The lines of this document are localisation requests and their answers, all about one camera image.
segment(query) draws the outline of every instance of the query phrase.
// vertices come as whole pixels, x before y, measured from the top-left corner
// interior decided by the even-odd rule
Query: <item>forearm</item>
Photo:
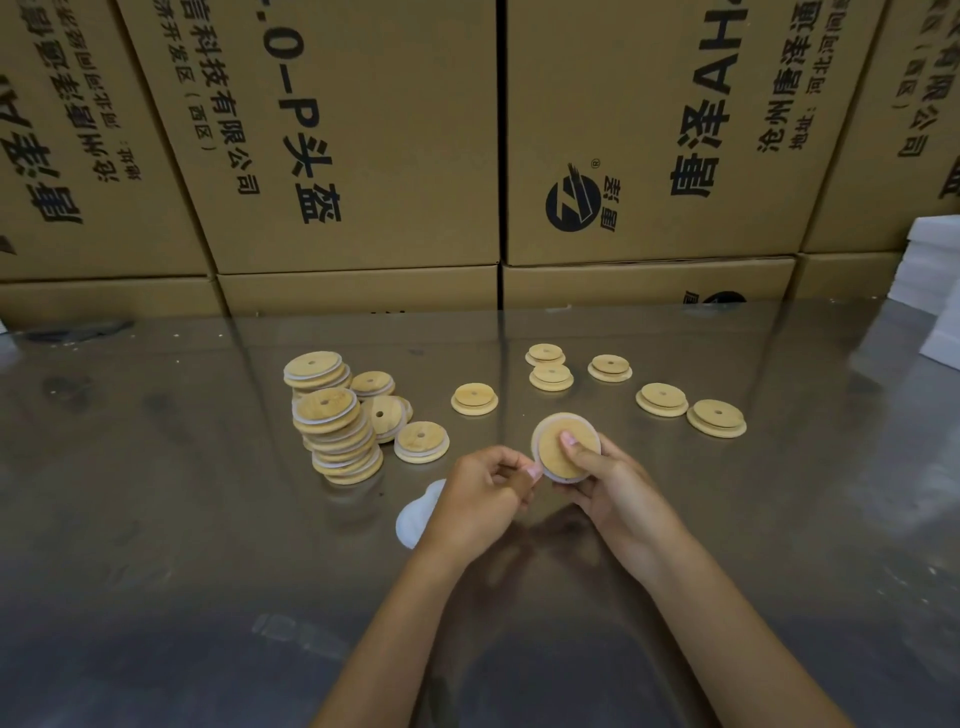
[[[313,728],[405,727],[460,570],[414,552],[350,655]]]
[[[724,726],[851,726],[692,536],[658,553],[644,585]]]

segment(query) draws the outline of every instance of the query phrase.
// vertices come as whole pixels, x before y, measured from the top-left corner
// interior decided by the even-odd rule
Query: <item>stack of bamboo lids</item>
[[[587,420],[569,412],[550,415],[534,429],[530,451],[543,466],[543,474],[557,483],[579,483],[588,475],[571,462],[560,445],[560,433],[569,431],[577,442],[594,452],[600,451],[600,436]]]
[[[293,402],[294,427],[313,453],[313,468],[335,486],[366,480],[383,453],[354,392],[343,387],[310,392]]]
[[[530,383],[544,392],[562,392],[573,386],[573,374],[563,364],[538,364],[530,373]]]
[[[386,372],[363,372],[353,378],[350,389],[363,401],[380,395],[391,395],[396,384],[394,378]]]
[[[689,408],[684,390],[654,381],[636,393],[636,403],[652,415],[680,417]]]
[[[350,386],[350,367],[337,352],[308,352],[287,362],[283,381],[294,399],[330,387]]]
[[[538,364],[563,364],[566,361],[564,350],[556,344],[534,344],[524,358],[532,367]]]
[[[500,399],[488,384],[472,382],[457,387],[450,405],[460,414],[468,417],[478,417],[493,412]]]
[[[594,356],[593,360],[587,364],[587,371],[594,379],[608,382],[626,381],[634,375],[634,370],[630,368],[630,362],[613,353],[602,353]]]
[[[712,437],[739,437],[747,431],[743,413],[720,400],[700,400],[686,412],[690,424]]]
[[[436,423],[410,423],[396,436],[394,452],[405,463],[421,465],[442,458],[450,449],[446,430]]]
[[[364,414],[373,425],[373,433],[378,445],[391,442],[410,422],[414,408],[403,397],[378,395],[363,403]]]

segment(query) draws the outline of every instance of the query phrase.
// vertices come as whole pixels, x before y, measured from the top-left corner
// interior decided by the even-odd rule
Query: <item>right hand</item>
[[[653,578],[661,555],[686,529],[650,474],[606,435],[600,435],[600,454],[566,430],[560,433],[560,444],[591,477],[556,487],[589,516],[624,569],[641,583]]]

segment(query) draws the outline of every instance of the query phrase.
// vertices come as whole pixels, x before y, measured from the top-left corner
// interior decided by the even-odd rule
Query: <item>stacked cardboard boxes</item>
[[[781,299],[882,6],[509,4],[504,304]]]
[[[112,5],[5,3],[0,41],[0,318],[220,315]]]
[[[958,67],[960,8],[891,0],[804,240],[827,295],[885,295],[914,219],[960,212]]]
[[[495,306],[493,3],[119,5],[235,315]]]

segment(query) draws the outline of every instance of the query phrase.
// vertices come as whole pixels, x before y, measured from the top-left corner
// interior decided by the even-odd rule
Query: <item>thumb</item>
[[[560,447],[574,465],[578,465],[591,475],[609,478],[613,470],[613,461],[598,452],[585,448],[567,430],[560,433]]]
[[[526,468],[520,468],[511,475],[507,482],[503,484],[504,488],[510,488],[516,497],[522,503],[530,492],[534,489],[537,481],[543,477],[543,468],[540,463],[532,463]]]

